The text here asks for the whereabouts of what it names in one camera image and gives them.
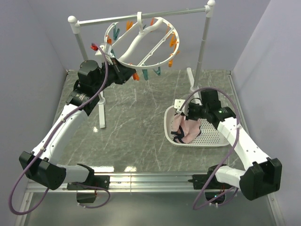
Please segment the white perforated plastic basket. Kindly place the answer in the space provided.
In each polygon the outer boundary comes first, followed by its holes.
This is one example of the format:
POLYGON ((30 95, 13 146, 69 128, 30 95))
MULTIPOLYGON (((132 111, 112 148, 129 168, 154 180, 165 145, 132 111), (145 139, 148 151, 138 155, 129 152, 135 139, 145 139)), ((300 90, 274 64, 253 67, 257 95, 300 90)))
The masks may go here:
POLYGON ((174 135, 171 134, 175 109, 170 106, 166 109, 164 115, 164 131, 167 140, 174 146, 193 147, 193 148, 215 148, 229 145, 227 139, 214 126, 205 119, 201 120, 200 135, 188 144, 177 143, 174 141, 174 135))

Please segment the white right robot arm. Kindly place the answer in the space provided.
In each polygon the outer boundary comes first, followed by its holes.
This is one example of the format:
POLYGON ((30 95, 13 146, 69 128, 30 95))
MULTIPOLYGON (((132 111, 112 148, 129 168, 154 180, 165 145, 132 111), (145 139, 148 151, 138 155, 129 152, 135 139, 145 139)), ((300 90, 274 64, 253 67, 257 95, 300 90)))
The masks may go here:
POLYGON ((222 184, 230 185, 231 189, 241 191, 250 201, 274 193, 280 189, 282 163, 278 158, 270 158, 251 139, 240 124, 240 115, 235 103, 232 107, 222 107, 218 94, 223 91, 216 88, 199 88, 201 105, 191 103, 186 99, 182 107, 188 108, 188 118, 192 120, 205 119, 220 132, 229 142, 231 155, 235 152, 244 170, 231 168, 224 164, 227 157, 215 166, 207 176, 199 194, 202 195, 210 185, 218 188, 222 184))

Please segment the orange front clothes peg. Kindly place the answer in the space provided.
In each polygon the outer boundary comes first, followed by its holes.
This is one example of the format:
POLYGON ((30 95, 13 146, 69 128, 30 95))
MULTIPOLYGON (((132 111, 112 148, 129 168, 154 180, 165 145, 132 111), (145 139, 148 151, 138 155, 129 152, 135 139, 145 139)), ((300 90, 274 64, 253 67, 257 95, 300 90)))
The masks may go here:
POLYGON ((139 75, 138 75, 137 72, 133 73, 132 77, 133 77, 133 80, 135 80, 135 81, 139 81, 140 80, 139 75))

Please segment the white round clip hanger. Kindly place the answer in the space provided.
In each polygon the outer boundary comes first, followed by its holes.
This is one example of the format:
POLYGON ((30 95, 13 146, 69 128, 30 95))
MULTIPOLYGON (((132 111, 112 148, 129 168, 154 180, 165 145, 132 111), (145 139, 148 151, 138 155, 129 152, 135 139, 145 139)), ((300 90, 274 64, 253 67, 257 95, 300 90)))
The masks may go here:
POLYGON ((176 56, 170 56, 171 53, 179 50, 180 37, 176 28, 165 18, 160 16, 151 16, 154 19, 153 26, 145 25, 143 14, 141 11, 134 15, 136 20, 133 21, 133 26, 128 31, 119 34, 117 40, 113 40, 113 28, 119 28, 120 21, 116 21, 109 25, 105 32, 104 42, 106 43, 106 35, 112 39, 111 53, 124 66, 137 70, 154 69, 163 65, 168 65, 168 62, 176 56), (167 26, 170 26, 169 32, 166 34, 167 26), (169 47, 172 33, 177 37, 177 47, 169 47))

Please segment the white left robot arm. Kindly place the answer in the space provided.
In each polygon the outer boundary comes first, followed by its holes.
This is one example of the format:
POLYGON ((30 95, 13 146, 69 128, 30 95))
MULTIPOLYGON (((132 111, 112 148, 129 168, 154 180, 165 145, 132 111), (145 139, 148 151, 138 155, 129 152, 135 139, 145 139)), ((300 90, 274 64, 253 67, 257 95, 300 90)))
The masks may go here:
POLYGON ((99 103, 99 92, 115 83, 126 83, 136 70, 122 65, 112 58, 111 64, 94 60, 81 63, 78 79, 63 107, 63 111, 43 140, 30 152, 23 152, 19 161, 27 178, 56 190, 63 183, 78 183, 84 189, 95 184, 92 168, 77 164, 63 166, 59 160, 65 147, 79 126, 87 120, 99 103))

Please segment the pink underwear navy trim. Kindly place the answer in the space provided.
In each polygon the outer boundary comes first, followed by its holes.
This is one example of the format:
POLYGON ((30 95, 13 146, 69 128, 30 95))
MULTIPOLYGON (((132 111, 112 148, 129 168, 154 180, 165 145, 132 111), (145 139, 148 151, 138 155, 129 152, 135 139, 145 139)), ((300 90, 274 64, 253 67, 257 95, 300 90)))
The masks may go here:
POLYGON ((179 144, 189 144, 201 134, 201 120, 186 119, 185 115, 175 114, 171 126, 173 141, 179 144))

